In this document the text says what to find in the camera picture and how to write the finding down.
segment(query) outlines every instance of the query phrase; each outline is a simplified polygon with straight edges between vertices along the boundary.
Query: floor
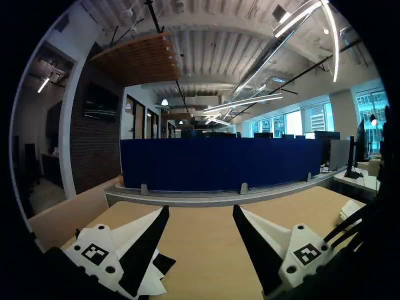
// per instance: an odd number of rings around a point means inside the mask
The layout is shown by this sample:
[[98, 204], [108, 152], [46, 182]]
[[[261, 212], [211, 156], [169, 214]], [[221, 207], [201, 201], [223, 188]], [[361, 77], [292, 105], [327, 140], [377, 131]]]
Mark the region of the floor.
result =
[[33, 192], [29, 197], [35, 215], [66, 199], [64, 189], [45, 178], [41, 178], [40, 183], [34, 185]]

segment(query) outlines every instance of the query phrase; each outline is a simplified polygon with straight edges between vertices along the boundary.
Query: desk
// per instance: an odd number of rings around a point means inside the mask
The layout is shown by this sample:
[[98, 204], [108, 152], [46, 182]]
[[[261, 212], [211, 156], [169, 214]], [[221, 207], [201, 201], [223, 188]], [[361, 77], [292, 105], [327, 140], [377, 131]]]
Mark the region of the desk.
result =
[[380, 182], [377, 182], [377, 178], [374, 176], [369, 176], [368, 171], [361, 169], [361, 168], [354, 168], [357, 173], [362, 173], [364, 175], [364, 178], [359, 177], [357, 179], [352, 179], [352, 178], [347, 178], [345, 177], [346, 171], [342, 171], [340, 173], [337, 173], [335, 176], [333, 176], [333, 180], [344, 183], [346, 185], [353, 186], [355, 188], [359, 188], [368, 192], [373, 192], [376, 193], [377, 190], [379, 190]]
[[[349, 199], [316, 186], [242, 207], [286, 228], [305, 223], [323, 238], [335, 227], [339, 212]], [[88, 227], [103, 223], [114, 229], [157, 208], [159, 206], [120, 201]], [[169, 208], [170, 217], [158, 249], [175, 259], [176, 264], [162, 279], [167, 294], [151, 299], [263, 299], [261, 284], [232, 212], [232, 206]], [[72, 238], [63, 247], [74, 240]]]

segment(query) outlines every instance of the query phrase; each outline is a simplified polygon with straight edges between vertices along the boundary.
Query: lamp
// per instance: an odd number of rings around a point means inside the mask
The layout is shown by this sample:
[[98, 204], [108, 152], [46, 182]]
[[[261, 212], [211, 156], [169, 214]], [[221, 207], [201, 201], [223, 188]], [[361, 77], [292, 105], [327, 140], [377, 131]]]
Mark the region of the lamp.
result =
[[369, 120], [371, 121], [371, 125], [372, 126], [376, 126], [377, 125], [377, 118], [375, 117], [374, 114], [371, 114], [371, 116], [369, 117]]

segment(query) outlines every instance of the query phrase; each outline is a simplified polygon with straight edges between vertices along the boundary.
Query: computer monitor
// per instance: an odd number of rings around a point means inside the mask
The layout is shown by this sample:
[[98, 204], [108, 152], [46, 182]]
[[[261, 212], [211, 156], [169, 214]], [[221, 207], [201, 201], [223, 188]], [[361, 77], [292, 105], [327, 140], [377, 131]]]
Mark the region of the computer monitor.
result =
[[360, 174], [352, 171], [353, 161], [354, 161], [354, 146], [355, 146], [354, 136], [350, 136], [349, 139], [350, 139], [350, 149], [348, 151], [347, 169], [346, 173], [344, 174], [344, 177], [357, 179], [360, 177]]
[[282, 139], [294, 139], [295, 135], [294, 134], [282, 134]]
[[254, 132], [254, 137], [272, 139], [274, 137], [274, 134], [272, 132]]
[[322, 141], [321, 165], [326, 164], [331, 156], [331, 140], [340, 140], [341, 133], [334, 131], [314, 131], [315, 139]]
[[360, 122], [357, 128], [357, 138], [355, 141], [355, 162], [366, 161], [366, 132], [364, 130], [364, 120]]
[[315, 140], [316, 134], [314, 132], [305, 132], [303, 133], [307, 140]]
[[329, 171], [338, 170], [349, 160], [350, 140], [330, 140]]

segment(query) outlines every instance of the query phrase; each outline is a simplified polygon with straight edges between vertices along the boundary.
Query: window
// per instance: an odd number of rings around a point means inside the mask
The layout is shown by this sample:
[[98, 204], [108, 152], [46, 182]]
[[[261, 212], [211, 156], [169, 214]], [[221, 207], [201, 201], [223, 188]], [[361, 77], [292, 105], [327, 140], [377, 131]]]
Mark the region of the window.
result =
[[323, 104], [310, 109], [311, 131], [325, 131], [325, 114]]
[[258, 122], [253, 122], [250, 125], [250, 137], [254, 138], [254, 133], [259, 132], [259, 123]]
[[[385, 106], [389, 106], [388, 97], [384, 91], [378, 91], [356, 97], [356, 103], [359, 119], [364, 121], [367, 149], [371, 149], [372, 152], [379, 152], [379, 142], [382, 140], [382, 132], [386, 122]], [[376, 126], [371, 125], [370, 116], [372, 114], [376, 117]]]
[[273, 137], [281, 138], [283, 134], [285, 134], [285, 124], [284, 124], [284, 116], [278, 115], [272, 118], [273, 124]]
[[332, 113], [331, 103], [325, 103], [325, 115], [326, 115], [326, 131], [335, 131], [334, 114]]
[[303, 134], [302, 128], [302, 114], [300, 110], [285, 114], [286, 118], [286, 134], [301, 136]]
[[261, 132], [270, 133], [271, 132], [271, 119], [265, 119], [261, 121]]

